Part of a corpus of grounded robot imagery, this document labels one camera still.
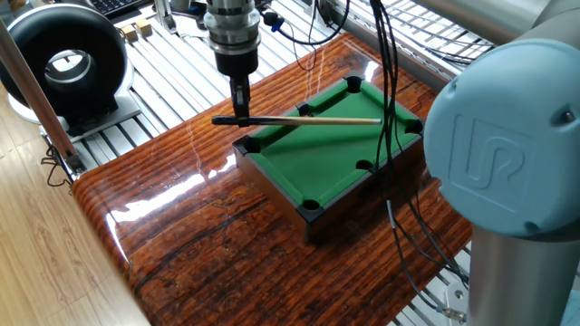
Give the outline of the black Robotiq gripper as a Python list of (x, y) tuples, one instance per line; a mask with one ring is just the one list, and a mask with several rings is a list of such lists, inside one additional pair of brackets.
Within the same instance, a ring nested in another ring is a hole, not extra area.
[(257, 49), (242, 54), (215, 53), (215, 59), (218, 71), (231, 77), (231, 99), (237, 124), (239, 127), (248, 127), (250, 102), (248, 75), (257, 69)]

